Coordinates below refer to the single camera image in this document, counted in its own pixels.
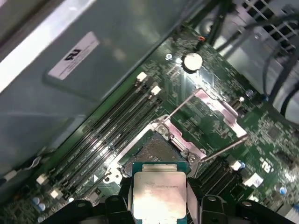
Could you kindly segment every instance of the motherboard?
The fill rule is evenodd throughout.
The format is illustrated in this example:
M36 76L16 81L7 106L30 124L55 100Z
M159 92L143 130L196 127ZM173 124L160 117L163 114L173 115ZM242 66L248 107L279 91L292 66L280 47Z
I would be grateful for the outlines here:
M199 34L173 35L3 205L3 220L40 223L76 199L97 205L138 161L186 161L203 194L230 203L279 211L298 202L295 130Z

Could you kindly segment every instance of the chip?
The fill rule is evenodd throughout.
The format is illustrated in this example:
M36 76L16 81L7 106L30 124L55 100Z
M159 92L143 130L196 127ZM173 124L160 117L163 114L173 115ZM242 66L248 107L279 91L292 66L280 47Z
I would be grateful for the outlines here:
M272 127L270 128L270 130L268 131L268 135L270 136L270 138L272 138L273 140L275 138L278 137L278 135L280 134L280 130L277 127Z

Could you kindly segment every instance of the capacitor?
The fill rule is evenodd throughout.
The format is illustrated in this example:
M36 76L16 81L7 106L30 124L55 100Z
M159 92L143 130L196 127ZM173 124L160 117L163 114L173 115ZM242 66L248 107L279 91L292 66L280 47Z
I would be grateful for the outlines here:
M41 203L38 204L38 208L40 209L40 211L45 211L46 208L49 207L49 202L48 201L43 201Z
M275 184L274 189L276 192L280 193L280 189L283 187L283 184L281 182L278 182Z
M32 198L32 202L33 202L34 204L38 205L38 204L41 202L41 200L40 200L39 197L34 197L34 198Z
M244 168L245 168L245 163L242 162L242 161L240 161L240 163L241 163L241 167L240 167L240 169L244 169Z
M39 196L36 196L36 197L32 198L32 202L36 205L38 205L42 200L43 200L42 195L39 195Z
M38 208L40 209L40 211L45 211L46 210L46 205L44 203L39 203Z
M254 94L254 92L253 92L253 90L246 90L246 92L245 92L245 95L248 97L248 98L251 98L252 96L253 96L253 94Z
M286 187L281 187L281 188L279 189L279 192L280 192L281 195L286 195L286 193L287 193L287 189L286 189Z

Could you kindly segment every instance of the cable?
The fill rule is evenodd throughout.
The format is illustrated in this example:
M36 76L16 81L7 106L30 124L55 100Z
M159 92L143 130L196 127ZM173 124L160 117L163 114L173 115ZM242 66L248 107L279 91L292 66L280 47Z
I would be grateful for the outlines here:
M220 3L220 0L210 0L188 23L193 29Z
M293 96L299 91L299 82L297 82L294 86L294 89L289 93L289 95L285 98L281 109L280 109L280 113L281 115L283 115L285 117L285 113L286 113L286 109L290 103L290 100L293 98Z
M250 29L253 29L255 27L262 27L262 26L271 25L271 24L272 25L277 25L277 24L280 24L282 22L298 20L298 19L299 19L299 13L293 13L293 14L290 14L290 15L283 15L283 16L276 16L276 17L272 17L269 20L251 23L251 24L245 26L243 29L244 30L250 30ZM236 31L224 44L219 46L216 50L218 52L224 50L233 41L235 41L241 34L242 33L239 30Z
M207 43L209 43L211 46L214 46L216 40L220 36L223 23L228 14L228 11L230 10L232 2L232 0L222 0L222 2L220 3L219 10L215 16L215 20L211 27L209 38L207 40Z
M265 64L263 66L263 94L265 96L268 96L268 93L267 93L267 75L268 75L268 69L269 69L271 60L280 52L280 50L281 50L281 45L278 44L278 46L273 50L273 52L266 59Z
M288 61L285 63L284 69L279 74L279 76L272 88L272 91L269 95L269 103L270 104L273 104L279 90L281 89L284 82L287 80L293 67L297 64L297 61L299 59L299 36L296 37L294 46L295 46L295 52L290 56Z
M299 124L296 124L290 120L285 119L284 116L282 116L271 104L265 104L267 106L267 111L269 113L270 117L275 118L276 120L278 120L280 123L282 123L283 125L289 125L292 126L295 129L299 130Z

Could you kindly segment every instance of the white label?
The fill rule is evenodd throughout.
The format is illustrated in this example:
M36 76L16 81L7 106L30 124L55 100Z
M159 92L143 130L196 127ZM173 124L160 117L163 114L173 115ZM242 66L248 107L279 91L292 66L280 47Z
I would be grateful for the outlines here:
M98 45L93 32L86 34L55 66L49 75L64 80Z

